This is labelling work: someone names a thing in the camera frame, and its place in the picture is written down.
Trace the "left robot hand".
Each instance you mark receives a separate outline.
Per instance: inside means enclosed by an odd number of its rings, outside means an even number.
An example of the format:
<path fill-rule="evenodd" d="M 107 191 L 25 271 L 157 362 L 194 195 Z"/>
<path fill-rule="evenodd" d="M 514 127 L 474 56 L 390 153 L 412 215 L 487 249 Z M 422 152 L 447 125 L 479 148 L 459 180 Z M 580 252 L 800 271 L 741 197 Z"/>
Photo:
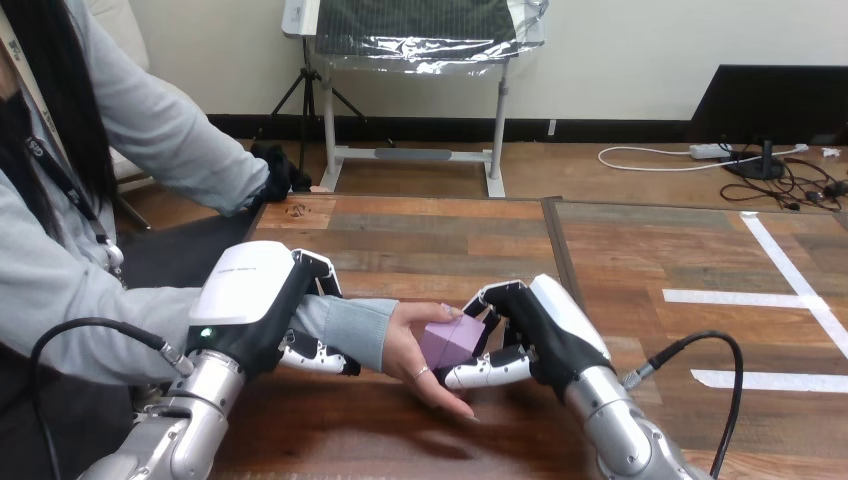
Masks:
<path fill-rule="evenodd" d="M 327 342 L 291 325 L 307 295 L 342 292 L 332 262 L 276 241 L 228 248 L 190 308 L 186 352 L 214 351 L 234 360 L 249 379 L 278 364 L 357 376 L 360 364 Z"/>

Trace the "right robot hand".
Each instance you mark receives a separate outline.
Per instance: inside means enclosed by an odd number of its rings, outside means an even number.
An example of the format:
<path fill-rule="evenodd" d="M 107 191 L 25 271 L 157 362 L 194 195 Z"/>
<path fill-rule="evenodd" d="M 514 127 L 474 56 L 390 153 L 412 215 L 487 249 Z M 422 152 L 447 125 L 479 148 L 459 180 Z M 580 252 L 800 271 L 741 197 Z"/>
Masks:
<path fill-rule="evenodd" d="M 559 400 L 573 387 L 600 402 L 618 394 L 605 343 L 570 293 L 547 274 L 532 282 L 504 281 L 481 288 L 463 308 L 485 315 L 472 357 L 434 370 L 449 390 L 494 387 L 535 379 Z"/>

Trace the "person's hand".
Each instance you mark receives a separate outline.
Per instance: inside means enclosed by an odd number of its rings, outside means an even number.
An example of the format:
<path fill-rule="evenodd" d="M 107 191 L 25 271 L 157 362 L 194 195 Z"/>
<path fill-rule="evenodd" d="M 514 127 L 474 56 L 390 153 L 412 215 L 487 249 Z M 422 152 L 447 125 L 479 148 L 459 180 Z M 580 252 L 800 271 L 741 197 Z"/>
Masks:
<path fill-rule="evenodd" d="M 478 423 L 472 408 L 444 388 L 430 371 L 412 330 L 413 326 L 429 323 L 450 323 L 461 315 L 459 309 L 438 303 L 398 303 L 389 318 L 382 372 L 401 381 L 427 406 Z"/>

